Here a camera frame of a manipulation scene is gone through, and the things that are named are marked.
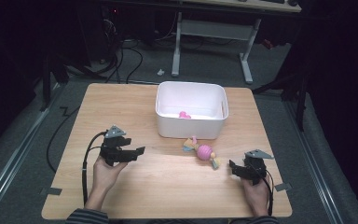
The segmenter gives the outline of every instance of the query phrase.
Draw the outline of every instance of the white desk leg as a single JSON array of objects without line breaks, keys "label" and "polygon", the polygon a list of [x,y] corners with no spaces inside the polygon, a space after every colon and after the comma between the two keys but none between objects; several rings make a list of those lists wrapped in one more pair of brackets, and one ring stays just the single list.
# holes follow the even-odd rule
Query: white desk leg
[{"label": "white desk leg", "polygon": [[175,46],[175,52],[173,53],[173,62],[172,62],[173,77],[179,76],[181,32],[182,32],[182,12],[178,12],[178,22],[176,24],[176,46]]},{"label": "white desk leg", "polygon": [[260,26],[260,22],[261,22],[260,19],[257,19],[255,21],[254,28],[252,29],[251,36],[249,37],[249,40],[248,40],[248,45],[246,47],[246,51],[244,53],[240,54],[243,75],[245,76],[245,82],[248,84],[253,83],[251,70],[249,69],[249,64],[248,64],[248,57],[249,57],[249,53],[251,52],[252,45],[255,42],[255,36],[257,35],[257,31],[258,31],[258,27]]}]

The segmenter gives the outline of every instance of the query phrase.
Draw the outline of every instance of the gray carpet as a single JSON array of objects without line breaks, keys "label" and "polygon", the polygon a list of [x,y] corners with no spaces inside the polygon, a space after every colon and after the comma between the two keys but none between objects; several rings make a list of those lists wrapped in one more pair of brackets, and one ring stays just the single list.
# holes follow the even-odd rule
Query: gray carpet
[{"label": "gray carpet", "polygon": [[[134,42],[128,42],[126,46],[130,47],[133,44]],[[200,47],[197,43],[191,43],[184,46],[188,49],[182,51],[179,77],[170,75],[172,46],[161,46],[162,44],[169,45],[170,42],[163,42],[155,47],[139,44],[134,48],[142,53],[143,61],[132,74],[131,80],[156,83],[164,80],[198,81],[254,89],[275,78],[287,50],[290,49],[290,46],[284,46],[268,50],[263,46],[255,45],[249,58],[254,84],[249,86],[244,83],[238,55],[226,52],[227,49],[237,49],[241,43],[230,43],[225,46],[204,44]],[[140,62],[140,58],[138,53],[128,49],[124,50],[123,64],[119,69],[121,78],[125,79],[126,75]],[[164,70],[165,75],[157,76],[159,69]],[[70,82],[66,86],[58,88],[62,92],[57,95],[55,102],[49,108],[46,118],[34,136],[28,154],[19,171],[13,174],[14,178],[0,202],[0,223],[63,223],[63,221],[44,220],[41,217],[46,195],[41,195],[40,191],[42,188],[48,188],[54,177],[46,160],[47,147],[54,132],[66,119],[66,116],[63,115],[64,109],[61,107],[67,107],[67,113],[74,111],[80,106],[87,86],[95,81],[88,77],[71,76]],[[0,140],[0,173],[11,154],[21,144],[23,136],[31,128],[34,120],[40,116],[38,111],[42,97],[40,86],[35,91],[38,93],[37,98],[13,121]],[[280,218],[280,222],[289,224],[332,223],[307,165],[303,142],[298,137],[296,126],[288,113],[286,103],[281,101],[278,93],[279,91],[269,91],[256,95],[255,99],[282,179],[293,187],[288,191],[293,214],[290,217]],[[342,223],[358,223],[358,202],[325,142],[323,132],[313,113],[310,99],[307,100],[307,104],[304,117],[306,131],[303,134],[324,173],[327,185],[337,203]],[[62,125],[51,142],[49,157],[53,167],[57,167],[60,162],[75,118],[76,113]],[[148,223],[148,221],[125,220],[124,223],[141,224]],[[226,219],[189,221],[193,223],[227,223]]]}]

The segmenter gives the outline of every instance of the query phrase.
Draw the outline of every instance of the small toy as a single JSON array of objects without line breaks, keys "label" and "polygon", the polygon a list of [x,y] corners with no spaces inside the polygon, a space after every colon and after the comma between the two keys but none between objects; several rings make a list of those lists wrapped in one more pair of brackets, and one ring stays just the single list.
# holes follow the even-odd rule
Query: small toy
[{"label": "small toy", "polygon": [[214,169],[219,168],[220,160],[216,157],[216,153],[212,151],[212,148],[207,145],[199,145],[197,143],[197,138],[193,136],[193,138],[187,138],[187,140],[183,143],[184,151],[196,150],[197,157],[202,161],[211,161],[212,167]]},{"label": "small toy", "polygon": [[191,116],[189,116],[185,111],[181,111],[179,113],[179,118],[180,119],[191,119]]}]

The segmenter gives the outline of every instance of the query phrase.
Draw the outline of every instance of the white plastic bin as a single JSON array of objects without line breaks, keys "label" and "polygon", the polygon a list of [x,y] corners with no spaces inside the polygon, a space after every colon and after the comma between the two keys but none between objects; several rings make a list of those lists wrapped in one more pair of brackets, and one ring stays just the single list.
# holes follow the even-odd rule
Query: white plastic bin
[{"label": "white plastic bin", "polygon": [[[191,119],[179,118],[184,111]],[[225,90],[215,84],[166,81],[156,98],[158,133],[163,137],[215,139],[228,117]]]}]

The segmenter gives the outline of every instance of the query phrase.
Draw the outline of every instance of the striped sleeve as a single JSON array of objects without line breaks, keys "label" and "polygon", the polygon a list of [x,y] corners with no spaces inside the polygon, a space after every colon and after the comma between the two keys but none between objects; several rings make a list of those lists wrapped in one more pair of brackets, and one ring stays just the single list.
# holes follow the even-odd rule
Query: striped sleeve
[{"label": "striped sleeve", "polygon": [[76,209],[65,221],[67,224],[106,224],[109,223],[109,218],[106,213],[89,210],[89,209]]},{"label": "striped sleeve", "polygon": [[279,224],[276,217],[258,217],[248,224]]}]

